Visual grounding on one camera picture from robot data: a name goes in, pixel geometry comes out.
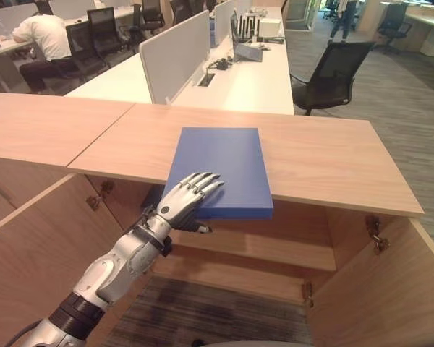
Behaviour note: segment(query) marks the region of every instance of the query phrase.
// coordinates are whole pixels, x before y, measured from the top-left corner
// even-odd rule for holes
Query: floor
[[[330,30],[331,21],[319,16],[314,33],[286,33],[293,74],[313,71]],[[352,33],[349,40],[362,37]],[[434,59],[418,53],[373,51],[357,73],[352,102],[314,110],[312,115],[367,119],[373,124],[424,207],[422,222],[434,239]],[[311,344],[300,307],[154,277],[104,347],[190,346],[196,338],[207,343],[283,340]]]
[[[185,347],[198,338],[312,343],[301,307],[153,277],[103,347]]]

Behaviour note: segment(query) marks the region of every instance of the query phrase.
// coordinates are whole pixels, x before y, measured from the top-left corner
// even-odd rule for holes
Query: white partition
[[[236,0],[227,0],[214,8],[216,45],[230,33],[230,17],[234,13]]]
[[[237,15],[244,16],[249,12],[252,6],[252,0],[237,0]]]
[[[115,9],[122,6],[131,6],[130,0],[103,0],[106,7],[114,7]]]
[[[152,102],[172,102],[207,59],[209,50],[209,11],[142,42],[139,52]]]
[[[23,20],[31,17],[38,11],[35,4],[24,4],[18,6],[4,7],[0,9],[0,20],[8,33],[12,33],[13,29],[18,27]]]
[[[63,20],[79,18],[87,14],[88,9],[95,9],[94,0],[51,0],[51,11]]]

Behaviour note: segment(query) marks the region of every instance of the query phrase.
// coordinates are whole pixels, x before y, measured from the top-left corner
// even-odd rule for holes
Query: metal robotic arm
[[[195,220],[199,204],[224,183],[219,175],[194,173],[181,180],[126,232],[113,249],[85,271],[58,309],[40,322],[22,347],[80,347],[109,307],[153,264],[171,251],[171,229],[208,233]]]

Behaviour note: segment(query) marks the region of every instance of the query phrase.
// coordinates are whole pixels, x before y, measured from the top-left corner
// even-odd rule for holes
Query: cable
[[[18,341],[24,334],[29,333],[32,329],[35,329],[37,325],[40,324],[42,320],[38,320],[32,324],[29,324],[27,327],[21,329],[4,347],[11,347],[16,341]]]

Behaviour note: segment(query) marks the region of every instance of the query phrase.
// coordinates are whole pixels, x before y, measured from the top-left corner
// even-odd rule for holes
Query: blue folder
[[[163,195],[193,172],[225,184],[197,211],[201,219],[269,219],[273,202],[256,128],[183,128]]]

